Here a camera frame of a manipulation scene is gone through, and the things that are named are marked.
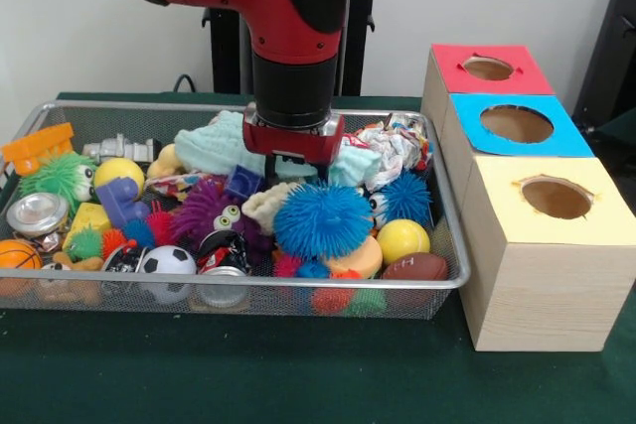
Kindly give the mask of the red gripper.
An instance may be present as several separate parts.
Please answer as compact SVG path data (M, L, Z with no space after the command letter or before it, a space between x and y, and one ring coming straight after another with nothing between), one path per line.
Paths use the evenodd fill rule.
M320 181L327 181L329 165L339 154L344 135L344 117L331 112L327 121L317 128L292 130L273 127L262 121L256 112L256 103L250 102L243 111L242 137L245 148L265 157L266 184L277 184L276 156L303 160L316 165Z

